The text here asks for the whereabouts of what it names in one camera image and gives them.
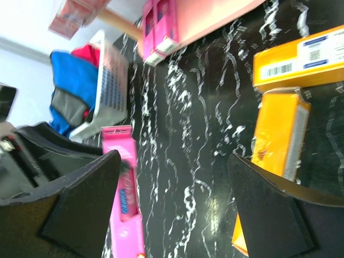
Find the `pink three-tier shelf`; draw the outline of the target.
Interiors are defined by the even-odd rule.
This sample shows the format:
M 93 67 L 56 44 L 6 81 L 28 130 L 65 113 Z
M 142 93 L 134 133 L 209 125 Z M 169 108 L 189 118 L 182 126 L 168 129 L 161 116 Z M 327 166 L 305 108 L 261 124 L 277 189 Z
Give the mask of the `pink three-tier shelf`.
M 223 27 L 261 5 L 264 0 L 232 1 L 177 1 L 177 24 L 180 37 L 174 52 Z M 131 21 L 105 8 L 97 18 L 118 28 L 138 42 L 138 53 L 143 56 L 143 32 Z

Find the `white plastic basket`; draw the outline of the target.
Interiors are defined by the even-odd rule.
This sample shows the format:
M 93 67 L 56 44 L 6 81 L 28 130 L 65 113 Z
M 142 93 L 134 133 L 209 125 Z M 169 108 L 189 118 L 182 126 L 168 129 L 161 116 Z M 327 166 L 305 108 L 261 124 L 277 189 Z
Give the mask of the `white plastic basket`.
M 89 43 L 100 49 L 95 109 L 90 122 L 71 131 L 72 141 L 87 139 L 102 127 L 113 126 L 127 117 L 127 58 L 107 40 L 104 30 L 99 30 Z

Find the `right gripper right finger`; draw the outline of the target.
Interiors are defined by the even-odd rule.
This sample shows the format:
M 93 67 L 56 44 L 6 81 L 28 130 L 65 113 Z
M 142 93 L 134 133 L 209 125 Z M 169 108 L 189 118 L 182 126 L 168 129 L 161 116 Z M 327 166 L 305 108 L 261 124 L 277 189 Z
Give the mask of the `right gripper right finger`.
M 249 257 L 343 257 L 343 198 L 232 154 L 228 172 Z

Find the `pink cloth in basket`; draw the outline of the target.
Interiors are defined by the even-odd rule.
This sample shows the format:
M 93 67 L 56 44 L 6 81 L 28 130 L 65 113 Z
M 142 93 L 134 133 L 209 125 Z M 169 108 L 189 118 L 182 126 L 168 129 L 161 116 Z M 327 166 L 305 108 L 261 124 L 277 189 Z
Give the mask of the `pink cloth in basket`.
M 99 67 L 101 50 L 91 44 L 86 44 L 83 47 L 76 48 L 71 52 L 72 56 L 86 60 L 95 67 Z

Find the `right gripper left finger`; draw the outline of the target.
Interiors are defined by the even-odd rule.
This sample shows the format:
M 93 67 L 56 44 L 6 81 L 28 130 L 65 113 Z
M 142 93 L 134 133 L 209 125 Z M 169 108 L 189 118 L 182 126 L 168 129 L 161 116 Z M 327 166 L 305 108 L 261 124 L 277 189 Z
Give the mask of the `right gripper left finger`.
M 120 171 L 112 150 L 1 200 L 1 257 L 101 257 Z

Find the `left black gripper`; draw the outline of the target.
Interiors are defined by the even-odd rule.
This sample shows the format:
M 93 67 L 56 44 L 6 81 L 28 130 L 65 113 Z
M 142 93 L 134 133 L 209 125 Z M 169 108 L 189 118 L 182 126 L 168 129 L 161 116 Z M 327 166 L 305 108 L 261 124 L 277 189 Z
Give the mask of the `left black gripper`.
M 47 122 L 14 127 L 7 118 L 17 89 L 1 84 L 1 198 L 56 180 L 102 156 L 98 147 L 72 142 Z

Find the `orange R&O toothpaste box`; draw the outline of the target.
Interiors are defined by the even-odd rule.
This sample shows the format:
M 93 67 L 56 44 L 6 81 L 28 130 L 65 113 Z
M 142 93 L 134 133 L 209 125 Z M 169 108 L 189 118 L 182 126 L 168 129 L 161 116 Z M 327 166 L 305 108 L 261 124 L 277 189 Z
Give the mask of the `orange R&O toothpaste box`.
M 310 109 L 299 87 L 276 88 L 265 92 L 255 126 L 253 155 L 247 160 L 293 182 Z M 249 256 L 239 214 L 232 244 Z

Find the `pink BeYou box front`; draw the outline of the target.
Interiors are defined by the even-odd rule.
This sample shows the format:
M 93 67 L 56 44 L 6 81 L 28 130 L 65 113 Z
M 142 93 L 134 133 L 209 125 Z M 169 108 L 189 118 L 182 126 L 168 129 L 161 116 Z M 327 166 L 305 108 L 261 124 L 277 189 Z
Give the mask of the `pink BeYou box front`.
M 102 128 L 103 152 L 117 150 L 121 157 L 116 195 L 110 217 L 113 257 L 145 257 L 142 214 L 137 189 L 137 146 L 132 126 Z

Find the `orange barcode toothpaste box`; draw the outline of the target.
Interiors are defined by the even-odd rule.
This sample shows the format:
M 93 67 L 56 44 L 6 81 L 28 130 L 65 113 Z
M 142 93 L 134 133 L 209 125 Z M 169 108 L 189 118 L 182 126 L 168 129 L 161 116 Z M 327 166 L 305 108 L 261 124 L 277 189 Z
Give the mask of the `orange barcode toothpaste box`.
M 343 81 L 343 25 L 254 55 L 253 86 L 313 87 Z

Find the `pink beyou box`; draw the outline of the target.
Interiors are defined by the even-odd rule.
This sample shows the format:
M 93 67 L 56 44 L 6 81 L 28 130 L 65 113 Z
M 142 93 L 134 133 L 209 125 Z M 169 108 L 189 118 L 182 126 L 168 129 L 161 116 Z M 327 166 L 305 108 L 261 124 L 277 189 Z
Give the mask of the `pink beyou box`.
M 143 60 L 151 66 L 156 66 L 163 60 L 163 56 L 155 47 L 153 1 L 146 1 L 143 5 L 142 31 Z
M 164 55 L 180 43 L 176 9 L 176 1 L 153 1 L 155 48 Z
M 137 146 L 132 126 L 102 128 L 103 152 L 117 150 L 121 157 L 116 195 L 110 217 L 113 257 L 145 257 L 142 214 L 137 189 Z

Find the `grey black-trimmed cloth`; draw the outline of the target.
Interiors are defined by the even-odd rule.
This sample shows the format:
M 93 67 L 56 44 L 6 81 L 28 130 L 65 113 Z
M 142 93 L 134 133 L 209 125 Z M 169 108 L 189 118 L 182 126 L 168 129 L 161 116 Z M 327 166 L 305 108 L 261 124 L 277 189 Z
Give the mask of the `grey black-trimmed cloth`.
M 84 112 L 89 106 L 79 97 L 55 88 L 51 101 L 52 108 L 71 126 L 78 127 L 84 121 Z

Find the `pink BeYou box back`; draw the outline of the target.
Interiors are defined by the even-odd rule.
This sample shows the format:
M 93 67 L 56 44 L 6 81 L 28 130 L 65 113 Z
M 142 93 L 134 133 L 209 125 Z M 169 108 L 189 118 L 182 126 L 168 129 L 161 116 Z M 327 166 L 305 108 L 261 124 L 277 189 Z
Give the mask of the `pink BeYou box back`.
M 143 5 L 142 31 L 143 60 L 151 66 L 156 66 L 163 60 L 163 56 L 155 47 L 153 1 L 146 1 Z

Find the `blue cloth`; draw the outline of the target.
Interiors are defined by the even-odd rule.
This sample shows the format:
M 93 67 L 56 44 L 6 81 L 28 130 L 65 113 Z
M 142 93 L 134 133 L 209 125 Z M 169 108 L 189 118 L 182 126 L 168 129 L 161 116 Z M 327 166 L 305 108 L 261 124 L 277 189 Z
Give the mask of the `blue cloth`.
M 86 121 L 90 122 L 95 109 L 98 68 L 86 60 L 63 51 L 51 52 L 50 61 L 53 72 L 54 90 L 55 88 L 59 88 L 82 99 L 89 106 L 89 110 L 84 112 L 83 123 Z M 52 115 L 50 126 L 59 134 L 69 137 L 71 131 L 77 127 L 69 125 L 52 108 L 51 104 L 49 109 Z

